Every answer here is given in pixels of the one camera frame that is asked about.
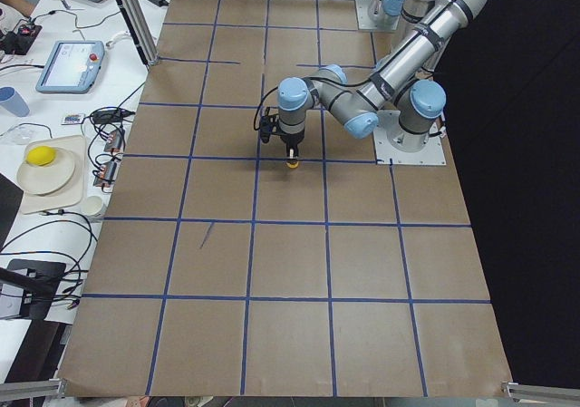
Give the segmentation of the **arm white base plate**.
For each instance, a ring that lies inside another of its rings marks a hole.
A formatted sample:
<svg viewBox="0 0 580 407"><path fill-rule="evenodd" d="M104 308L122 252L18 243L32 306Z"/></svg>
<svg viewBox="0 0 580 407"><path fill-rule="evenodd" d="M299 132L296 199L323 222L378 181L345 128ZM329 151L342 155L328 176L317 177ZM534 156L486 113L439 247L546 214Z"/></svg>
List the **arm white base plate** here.
<svg viewBox="0 0 580 407"><path fill-rule="evenodd" d="M423 134L411 134L400 125L399 111L378 112L379 123L373 131L378 164L445 166L441 136L435 122Z"/></svg>
<svg viewBox="0 0 580 407"><path fill-rule="evenodd" d="M402 14L404 0L355 0L358 29L394 33L409 22Z"/></svg>

